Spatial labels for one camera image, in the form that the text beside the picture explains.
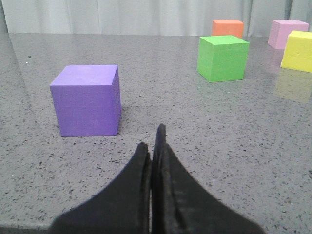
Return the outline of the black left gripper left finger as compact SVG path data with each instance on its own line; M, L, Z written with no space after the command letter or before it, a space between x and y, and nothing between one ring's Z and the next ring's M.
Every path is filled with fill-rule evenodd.
M99 194L60 215L50 234L147 234L152 165L140 143L120 174Z

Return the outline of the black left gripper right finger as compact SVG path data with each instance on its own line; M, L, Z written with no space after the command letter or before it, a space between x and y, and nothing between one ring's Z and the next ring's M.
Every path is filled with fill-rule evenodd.
M154 234L262 234L264 230L210 195L188 173L166 142L160 124L152 167Z

